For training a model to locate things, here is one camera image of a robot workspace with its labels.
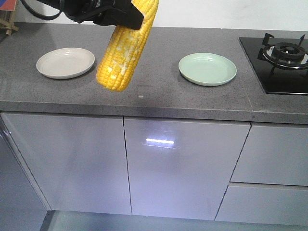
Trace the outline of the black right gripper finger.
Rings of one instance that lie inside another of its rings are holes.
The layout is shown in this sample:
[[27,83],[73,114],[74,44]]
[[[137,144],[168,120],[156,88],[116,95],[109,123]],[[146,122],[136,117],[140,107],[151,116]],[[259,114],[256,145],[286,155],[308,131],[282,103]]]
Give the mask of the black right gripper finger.
[[95,8],[100,10],[94,16],[93,22],[100,26],[124,26],[139,30],[144,15],[131,0],[100,0]]

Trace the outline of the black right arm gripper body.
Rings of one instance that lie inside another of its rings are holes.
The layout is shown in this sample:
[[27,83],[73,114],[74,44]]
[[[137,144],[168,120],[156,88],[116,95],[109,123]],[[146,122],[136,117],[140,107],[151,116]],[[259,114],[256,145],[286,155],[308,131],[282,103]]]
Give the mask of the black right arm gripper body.
[[55,15],[43,15],[39,17],[44,20],[53,20],[61,13],[64,13],[67,18],[82,23],[84,21],[93,21],[94,16],[100,12],[96,10],[99,0],[42,0],[48,6],[58,9],[59,12]]

